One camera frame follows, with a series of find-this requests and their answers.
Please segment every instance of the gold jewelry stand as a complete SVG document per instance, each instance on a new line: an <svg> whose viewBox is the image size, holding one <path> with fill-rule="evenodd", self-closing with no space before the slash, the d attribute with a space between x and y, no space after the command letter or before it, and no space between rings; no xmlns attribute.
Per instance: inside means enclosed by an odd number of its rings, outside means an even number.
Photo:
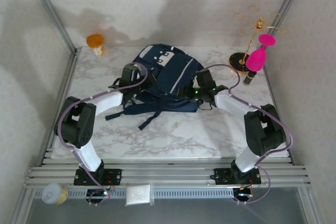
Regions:
<svg viewBox="0 0 336 224"><path fill-rule="evenodd" d="M257 34L259 31L264 31L266 29L278 29L278 32L280 34L288 34L289 33L289 28L286 26L279 26L279 27L274 27L274 26L267 26L267 22L269 22L271 19L272 20L279 20L281 18L281 14L280 13L276 13L273 12L271 13L269 19L265 19L263 16L261 16L259 18L259 10L260 8L256 5L251 5L249 7L250 12L252 12L253 14L255 14L257 16L257 20L256 21L252 21L251 19L249 19L248 17L246 17L244 14L242 13L235 13L233 15L233 18L235 20L247 20L249 21L253 27L250 28L241 28L239 29L239 34L241 36L249 36L251 34L252 30L255 30L252 36L252 39L250 41L250 43L248 44L247 50L245 53L243 52L236 52L234 54L232 54L229 58L229 65L232 66L234 69L236 69L239 73L241 74L247 74L248 73L248 68L246 67L245 63L246 60L248 59L249 55L247 54L248 51L250 50L250 47L254 41L254 39L256 38Z"/></svg>

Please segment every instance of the black mounting plate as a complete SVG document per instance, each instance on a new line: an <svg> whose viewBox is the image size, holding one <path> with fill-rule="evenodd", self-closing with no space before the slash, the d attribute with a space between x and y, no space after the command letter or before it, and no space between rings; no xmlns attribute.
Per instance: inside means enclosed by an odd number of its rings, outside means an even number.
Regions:
<svg viewBox="0 0 336 224"><path fill-rule="evenodd" d="M215 174L210 175L210 178L215 181L216 185L261 184L259 169L253 169L251 172L248 173L248 175L244 176L243 178L240 178L241 181L239 181L239 183L233 179L231 171L232 170L230 168L216 168L214 169Z"/></svg>
<svg viewBox="0 0 336 224"><path fill-rule="evenodd" d="M121 169L104 169L103 180L100 183L102 186L120 186L121 181ZM73 181L75 186L95 186L96 184L88 177L83 169L77 169L75 180Z"/></svg>

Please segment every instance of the small bottle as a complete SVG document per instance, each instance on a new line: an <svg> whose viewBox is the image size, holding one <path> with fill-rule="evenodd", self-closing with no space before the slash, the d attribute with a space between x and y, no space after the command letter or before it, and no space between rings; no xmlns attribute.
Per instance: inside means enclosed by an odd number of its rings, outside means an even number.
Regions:
<svg viewBox="0 0 336 224"><path fill-rule="evenodd" d="M86 43L93 50L94 54L97 56L103 56L105 54L104 48L104 38L99 34L90 35L86 39Z"/></svg>
<svg viewBox="0 0 336 224"><path fill-rule="evenodd" d="M243 81L243 84L249 86L254 76L256 76L256 74L257 72L249 71L247 76L245 77L245 80Z"/></svg>

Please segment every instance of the navy blue backpack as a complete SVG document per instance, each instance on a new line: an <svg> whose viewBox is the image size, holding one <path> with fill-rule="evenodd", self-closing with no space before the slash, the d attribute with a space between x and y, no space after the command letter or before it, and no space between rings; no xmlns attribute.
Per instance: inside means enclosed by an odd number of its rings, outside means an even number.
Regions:
<svg viewBox="0 0 336 224"><path fill-rule="evenodd" d="M153 75L156 82L150 88L138 94L135 98L142 104L125 106L124 111L106 116L106 120L114 119L122 114L138 115L155 112L139 126L143 130L162 111L174 112L196 112L196 102L177 96L179 88L188 85L194 78L197 71L204 67L184 51L164 45L157 44L145 47L133 62L143 64L148 75Z"/></svg>

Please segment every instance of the aluminum frame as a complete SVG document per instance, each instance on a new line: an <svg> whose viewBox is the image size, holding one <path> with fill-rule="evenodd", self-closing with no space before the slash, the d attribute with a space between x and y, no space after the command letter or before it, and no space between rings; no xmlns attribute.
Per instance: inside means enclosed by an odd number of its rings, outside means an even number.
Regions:
<svg viewBox="0 0 336 224"><path fill-rule="evenodd" d="M153 199L223 199L233 198L232 188L152 188ZM88 189L68 188L68 199L88 199ZM37 189L34 198L42 199L42 189ZM126 199L126 188L116 188L111 193L112 199ZM93 196L94 199L104 199L106 196Z"/></svg>
<svg viewBox="0 0 336 224"><path fill-rule="evenodd" d="M59 113L65 97L69 91L72 75L77 63L78 54L76 49L62 25L50 0L40 0L45 7L50 19L59 31L61 37L73 53L73 59L69 66L69 72L63 85L62 94L58 102L57 113ZM294 0L284 0L279 10L282 14L280 20L275 20L273 25L279 26L287 14ZM88 188L73 185L73 177L78 165L75 159L51 159L50 152L55 140L53 129L50 129L46 144L46 152L41 157L39 167L31 167L20 194L17 206L10 224L26 223L32 201L36 191L49 183L60 183L68 188ZM123 169L121 187L133 184L152 183L158 188L218 188L214 181L209 178L214 168L227 168L232 158L197 158L197 159L105 159L106 168ZM270 173L272 187L299 187L301 201L306 213L308 223L323 223L317 207L314 207L312 196L306 186L309 186L309 178L304 166L293 166L290 158L269 158L261 163ZM260 187L267 187L268 181L265 175L261 174L262 184Z"/></svg>

